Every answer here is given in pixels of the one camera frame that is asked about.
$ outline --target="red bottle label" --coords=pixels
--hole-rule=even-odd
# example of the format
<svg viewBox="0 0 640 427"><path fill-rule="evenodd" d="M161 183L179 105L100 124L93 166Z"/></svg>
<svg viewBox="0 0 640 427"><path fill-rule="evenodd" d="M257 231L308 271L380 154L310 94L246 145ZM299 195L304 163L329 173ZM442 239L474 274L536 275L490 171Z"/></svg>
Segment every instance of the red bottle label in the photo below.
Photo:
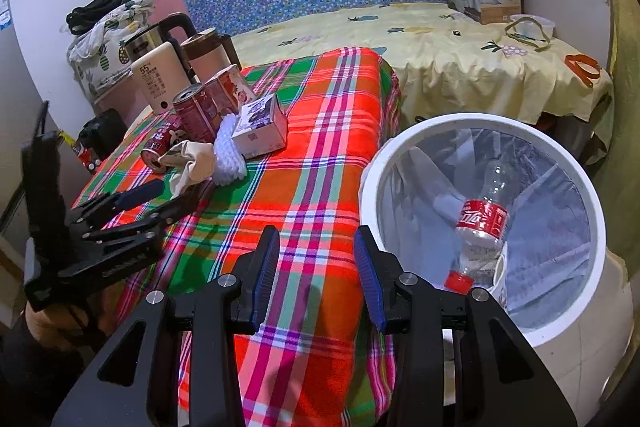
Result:
<svg viewBox="0 0 640 427"><path fill-rule="evenodd" d="M467 200L462 206L457 227L486 232L500 239L506 223L507 211L499 204L484 200Z"/></svg>

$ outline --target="kettle handle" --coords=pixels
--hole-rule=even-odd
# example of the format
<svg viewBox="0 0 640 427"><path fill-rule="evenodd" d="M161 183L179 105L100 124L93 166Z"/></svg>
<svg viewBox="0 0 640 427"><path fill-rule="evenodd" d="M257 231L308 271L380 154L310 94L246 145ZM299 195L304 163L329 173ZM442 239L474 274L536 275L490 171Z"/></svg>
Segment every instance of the kettle handle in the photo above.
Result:
<svg viewBox="0 0 640 427"><path fill-rule="evenodd" d="M240 64L238 53L236 53L236 47L231 40L231 35L220 35L219 38L222 42L222 47L225 49L226 56L229 58L229 62L238 66L238 69L242 71L242 65Z"/></svg>
<svg viewBox="0 0 640 427"><path fill-rule="evenodd" d="M182 28L187 34L187 37L193 37L196 34L196 28L186 13L172 13L162 19L158 23L158 26L160 27L160 31L164 33L164 38L169 37L169 30L173 28Z"/></svg>
<svg viewBox="0 0 640 427"><path fill-rule="evenodd" d="M191 22L191 19L186 13L176 12L162 19L158 23L158 28L160 29L160 35L162 36L162 39L165 40L166 42L170 42L171 45L174 47L175 54L178 55L178 58L180 58L184 71L185 73L187 73L187 76L189 77L191 84L193 84L195 73L191 68L189 60L184 54L184 51L182 50L180 42L174 39L171 36L171 33L169 33L169 30L173 28L182 28L184 32L187 34L187 37L193 37L197 33L196 28L193 25L193 22Z"/></svg>

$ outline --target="table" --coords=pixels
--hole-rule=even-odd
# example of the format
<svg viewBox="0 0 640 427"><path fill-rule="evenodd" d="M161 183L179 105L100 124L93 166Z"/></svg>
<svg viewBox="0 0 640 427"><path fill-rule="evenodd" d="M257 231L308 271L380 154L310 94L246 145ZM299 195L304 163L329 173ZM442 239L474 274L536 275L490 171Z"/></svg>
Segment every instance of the table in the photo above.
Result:
<svg viewBox="0 0 640 427"><path fill-rule="evenodd" d="M352 240L360 175L398 131L398 79L377 53L355 47L243 73L258 95L277 92L289 121L286 149L247 162L244 180L217 187L167 230L164 258L126 282L117 320L152 289L190 292L229 272L263 227L274 225L280 257L267 319L256 335L236 337L247 425L373 425L390 400L393 347L363 311ZM140 149L163 118L145 118L79 201L152 178ZM129 223L169 197L167 188L110 225ZM187 334L178 397L185 409L189 350Z"/></svg>

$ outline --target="pineapple print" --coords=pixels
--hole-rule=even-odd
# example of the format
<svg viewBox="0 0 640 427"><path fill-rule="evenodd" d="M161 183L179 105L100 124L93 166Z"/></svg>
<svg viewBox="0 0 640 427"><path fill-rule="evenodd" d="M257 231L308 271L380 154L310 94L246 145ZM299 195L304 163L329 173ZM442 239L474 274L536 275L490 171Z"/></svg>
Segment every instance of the pineapple print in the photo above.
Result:
<svg viewBox="0 0 640 427"><path fill-rule="evenodd" d="M118 50L118 60L121 64L126 64L129 62L129 54L127 54L126 49L124 49L124 39L120 39L118 44L120 45L120 49Z"/></svg>
<svg viewBox="0 0 640 427"><path fill-rule="evenodd" d="M117 30L119 26L120 26L120 21L117 19L109 19L107 22L104 23L104 27L107 30Z"/></svg>
<svg viewBox="0 0 640 427"><path fill-rule="evenodd" d="M98 95L98 92L95 90L94 86L94 74L91 71L87 71L85 73L86 76L86 85L89 93L95 98Z"/></svg>
<svg viewBox="0 0 640 427"><path fill-rule="evenodd" d="M103 71L109 70L109 59L107 58L107 44L103 44L98 49L98 57L100 57L100 67Z"/></svg>

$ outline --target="plastic bottle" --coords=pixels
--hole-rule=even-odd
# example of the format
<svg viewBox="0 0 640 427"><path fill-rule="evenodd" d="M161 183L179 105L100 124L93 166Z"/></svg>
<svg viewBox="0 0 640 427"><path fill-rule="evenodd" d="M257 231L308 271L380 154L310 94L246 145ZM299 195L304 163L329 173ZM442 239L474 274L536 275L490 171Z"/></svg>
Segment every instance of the plastic bottle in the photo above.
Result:
<svg viewBox="0 0 640 427"><path fill-rule="evenodd" d="M466 200L462 206L456 232L464 243L445 282L451 290L466 294L473 285L492 285L509 211L518 188L511 157L502 155L491 160L478 198Z"/></svg>

